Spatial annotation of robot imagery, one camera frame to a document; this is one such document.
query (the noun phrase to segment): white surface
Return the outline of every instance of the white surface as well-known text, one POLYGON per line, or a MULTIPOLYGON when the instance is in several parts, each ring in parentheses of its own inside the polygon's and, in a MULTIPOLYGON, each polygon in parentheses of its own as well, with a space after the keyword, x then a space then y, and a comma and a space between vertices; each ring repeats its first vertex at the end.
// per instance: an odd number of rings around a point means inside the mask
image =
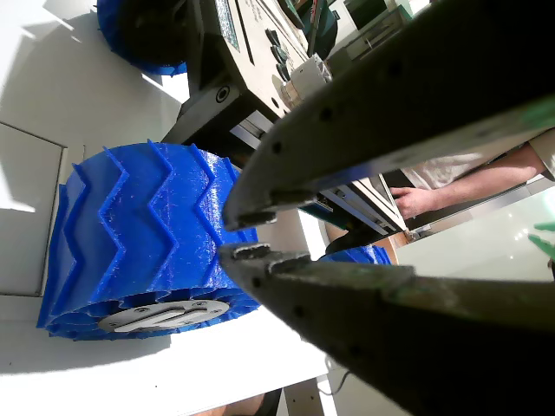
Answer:
MULTIPOLYGON (((337 390, 344 374, 345 369, 340 367, 327 375, 332 391, 337 390)), ((353 374, 347 376, 334 402, 339 416, 408 416, 396 403, 353 374)))
MULTIPOLYGON (((0 122, 64 146, 63 179, 83 146, 90 157, 160 140, 188 96, 184 75, 146 76, 111 53, 92 3, 0 4, 0 122)), ((260 235, 307 250, 296 211, 260 235)), ((72 342, 35 329, 39 306, 0 297, 3 414, 193 414, 327 372, 325 355, 264 309, 172 337, 72 342)))
MULTIPOLYGON (((555 189, 532 195, 472 221, 397 249, 400 264, 421 276, 552 281, 547 255, 526 237, 555 220, 555 189)), ((549 241, 553 233, 537 232, 549 241)))
POLYGON ((0 293, 37 296, 62 149, 0 125, 0 293))

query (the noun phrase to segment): person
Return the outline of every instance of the person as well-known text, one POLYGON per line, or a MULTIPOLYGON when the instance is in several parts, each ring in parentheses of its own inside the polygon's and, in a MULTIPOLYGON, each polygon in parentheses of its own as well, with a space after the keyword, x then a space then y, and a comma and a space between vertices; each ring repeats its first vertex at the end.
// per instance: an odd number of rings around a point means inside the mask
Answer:
POLYGON ((538 174, 553 180, 555 128, 488 142, 403 168, 402 173, 414 187, 392 187, 390 191, 405 219, 490 197, 538 174))

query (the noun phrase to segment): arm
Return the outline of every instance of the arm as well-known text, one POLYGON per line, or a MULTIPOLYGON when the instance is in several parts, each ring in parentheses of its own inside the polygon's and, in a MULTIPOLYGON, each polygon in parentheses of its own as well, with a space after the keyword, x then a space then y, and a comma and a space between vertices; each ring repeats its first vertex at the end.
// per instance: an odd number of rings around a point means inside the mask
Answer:
POLYGON ((519 150, 442 188, 431 191, 391 188, 391 193, 399 197, 396 200, 397 207, 406 219, 426 211, 440 210, 446 206, 495 195, 526 182, 544 170, 544 163, 526 143, 519 150))

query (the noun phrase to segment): white table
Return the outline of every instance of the white table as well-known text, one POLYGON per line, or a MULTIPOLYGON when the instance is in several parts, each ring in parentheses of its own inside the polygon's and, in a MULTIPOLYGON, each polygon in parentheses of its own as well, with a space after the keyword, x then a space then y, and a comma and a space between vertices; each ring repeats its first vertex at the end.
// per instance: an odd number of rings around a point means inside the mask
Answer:
MULTIPOLYGON (((61 182, 102 146, 161 140, 188 98, 185 75, 146 76, 111 53, 91 5, 0 5, 0 122, 61 147, 61 182)), ((260 236, 323 249, 297 211, 260 236)), ((328 372, 325 354, 265 309, 171 337, 72 342, 35 329, 40 302, 0 296, 3 414, 193 414, 328 372)))

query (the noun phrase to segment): white panel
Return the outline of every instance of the white panel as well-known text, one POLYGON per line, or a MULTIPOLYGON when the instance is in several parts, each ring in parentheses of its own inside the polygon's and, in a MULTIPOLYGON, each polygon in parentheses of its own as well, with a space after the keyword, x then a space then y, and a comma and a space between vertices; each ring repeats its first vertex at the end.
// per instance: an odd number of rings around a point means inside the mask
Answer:
POLYGON ((0 125, 0 293, 40 294, 62 149, 0 125))
MULTIPOLYGON (((421 276, 552 281, 547 256, 526 237, 533 225, 555 220, 555 189, 532 195, 472 221, 405 245, 401 264, 421 276)), ((538 233, 550 241, 553 233, 538 233)))

